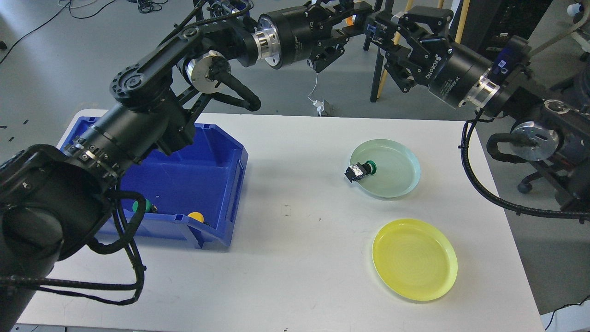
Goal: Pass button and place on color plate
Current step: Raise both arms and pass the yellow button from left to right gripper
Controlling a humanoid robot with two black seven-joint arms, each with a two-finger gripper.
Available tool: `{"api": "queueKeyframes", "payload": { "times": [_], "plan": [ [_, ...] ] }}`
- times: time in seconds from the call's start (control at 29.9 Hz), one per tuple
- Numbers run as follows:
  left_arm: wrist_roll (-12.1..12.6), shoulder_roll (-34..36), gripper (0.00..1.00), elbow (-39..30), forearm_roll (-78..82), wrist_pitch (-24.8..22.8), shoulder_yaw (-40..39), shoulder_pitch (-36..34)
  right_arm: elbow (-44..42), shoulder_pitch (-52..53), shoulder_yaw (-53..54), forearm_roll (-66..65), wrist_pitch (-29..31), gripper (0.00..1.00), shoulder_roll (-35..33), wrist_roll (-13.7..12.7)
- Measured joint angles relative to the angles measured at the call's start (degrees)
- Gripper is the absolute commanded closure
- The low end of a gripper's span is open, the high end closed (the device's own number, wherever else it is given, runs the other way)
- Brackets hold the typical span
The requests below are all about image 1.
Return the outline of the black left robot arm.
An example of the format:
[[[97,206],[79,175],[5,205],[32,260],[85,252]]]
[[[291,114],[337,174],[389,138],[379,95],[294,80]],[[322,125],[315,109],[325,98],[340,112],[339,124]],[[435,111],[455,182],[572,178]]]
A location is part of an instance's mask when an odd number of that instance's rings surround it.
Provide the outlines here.
[[[317,73],[363,32],[374,8],[340,0],[249,16],[250,0],[196,0],[158,47],[110,84],[116,105],[63,152],[33,145],[1,166],[1,330],[8,332],[37,291],[112,305],[139,300],[146,267],[135,234],[146,213],[140,193],[124,191],[127,170],[154,150],[171,155],[193,144],[210,100],[257,111],[259,97],[230,73],[266,59],[274,69],[302,59]],[[132,284],[48,278],[56,262],[88,246],[125,250]]]

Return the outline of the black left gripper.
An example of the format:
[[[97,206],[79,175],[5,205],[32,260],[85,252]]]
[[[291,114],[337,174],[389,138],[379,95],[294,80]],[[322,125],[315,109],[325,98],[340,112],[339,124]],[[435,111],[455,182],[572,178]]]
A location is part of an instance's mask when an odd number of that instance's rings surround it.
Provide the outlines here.
[[[321,72],[344,54],[350,38],[365,34],[363,27],[356,25],[335,29],[330,19],[373,12],[366,1],[338,1],[332,8],[307,4],[263,13],[256,28],[259,59],[273,69],[305,60],[315,72]]]

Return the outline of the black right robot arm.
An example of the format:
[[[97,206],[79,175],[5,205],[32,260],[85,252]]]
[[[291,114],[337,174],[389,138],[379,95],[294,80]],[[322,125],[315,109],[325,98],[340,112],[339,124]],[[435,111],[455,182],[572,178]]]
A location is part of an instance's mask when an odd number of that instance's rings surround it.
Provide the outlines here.
[[[514,36],[495,61],[455,42],[449,34],[453,12],[415,6],[393,15],[371,13],[367,38],[382,51],[385,68],[398,88],[426,86],[455,109],[476,108],[466,121],[459,145],[470,183],[493,204],[518,215],[589,220],[589,116],[538,84],[527,68],[531,49]],[[500,116],[514,119],[508,133],[493,134],[486,145],[494,160],[527,163],[555,189],[559,210],[531,208],[497,197],[477,179],[469,145],[477,124]]]

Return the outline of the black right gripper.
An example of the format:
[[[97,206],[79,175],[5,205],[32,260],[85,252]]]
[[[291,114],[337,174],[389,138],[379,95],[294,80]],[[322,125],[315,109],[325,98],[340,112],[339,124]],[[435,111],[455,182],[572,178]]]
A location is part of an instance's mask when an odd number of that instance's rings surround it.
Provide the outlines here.
[[[366,32],[400,34],[392,39],[374,37],[373,44],[381,54],[387,53],[385,69],[401,91],[426,86],[452,107],[472,103],[484,108],[500,85],[488,77],[490,61],[449,35],[452,17],[449,9],[426,6],[395,14],[375,12],[366,18]]]

